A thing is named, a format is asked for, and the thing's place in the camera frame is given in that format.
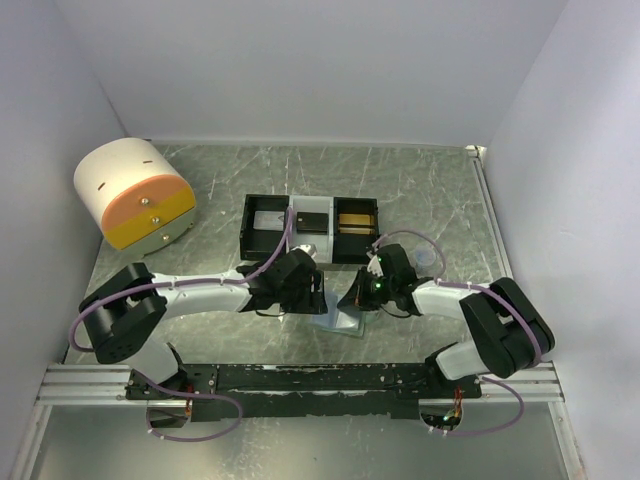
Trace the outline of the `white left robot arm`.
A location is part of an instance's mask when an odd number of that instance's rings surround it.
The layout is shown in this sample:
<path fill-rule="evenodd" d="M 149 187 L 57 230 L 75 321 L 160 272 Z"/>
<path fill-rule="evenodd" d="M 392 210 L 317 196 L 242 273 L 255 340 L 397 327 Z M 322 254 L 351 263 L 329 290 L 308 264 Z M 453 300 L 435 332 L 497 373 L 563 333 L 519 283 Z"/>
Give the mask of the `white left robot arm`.
<path fill-rule="evenodd" d="M 324 274 L 306 250 L 297 247 L 272 261 L 243 265 L 213 275 L 172 276 L 133 263 L 88 295 L 69 334 L 70 345 L 82 325 L 86 350 L 101 364 L 123 363 L 150 380 L 162 398 L 181 395 L 187 375 L 174 348 L 152 338 L 158 325 L 176 317 L 206 312 L 328 312 Z"/>

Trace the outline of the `green card holder wallet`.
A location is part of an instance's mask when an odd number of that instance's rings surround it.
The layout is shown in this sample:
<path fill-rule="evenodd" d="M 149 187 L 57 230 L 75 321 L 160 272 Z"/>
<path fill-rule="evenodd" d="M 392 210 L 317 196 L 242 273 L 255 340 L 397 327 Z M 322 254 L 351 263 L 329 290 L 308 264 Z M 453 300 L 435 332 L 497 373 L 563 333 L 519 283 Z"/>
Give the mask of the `green card holder wallet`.
<path fill-rule="evenodd" d="M 325 301 L 328 312 L 325 314 L 312 315 L 309 324 L 314 328 L 325 332 L 342 334 L 352 337 L 362 337 L 366 324 L 376 319 L 374 312 L 363 312 L 355 307 L 348 307 L 345 310 L 338 308 L 339 295 L 328 291 L 325 293 Z"/>

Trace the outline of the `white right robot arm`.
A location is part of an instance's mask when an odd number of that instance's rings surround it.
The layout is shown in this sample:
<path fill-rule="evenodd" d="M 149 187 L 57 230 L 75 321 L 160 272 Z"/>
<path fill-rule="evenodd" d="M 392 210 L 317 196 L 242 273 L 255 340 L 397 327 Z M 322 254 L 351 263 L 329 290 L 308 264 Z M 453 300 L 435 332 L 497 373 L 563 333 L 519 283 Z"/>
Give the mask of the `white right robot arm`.
<path fill-rule="evenodd" d="M 393 303 L 408 316 L 441 316 L 466 323 L 471 339 L 454 343 L 426 361 L 426 390 L 443 398 L 459 380 L 481 374 L 507 379 L 537 366 L 555 347 L 555 337 L 529 298 L 510 277 L 489 284 L 422 277 L 403 247 L 386 245 L 373 254 L 339 300 L 342 312 L 372 312 Z"/>

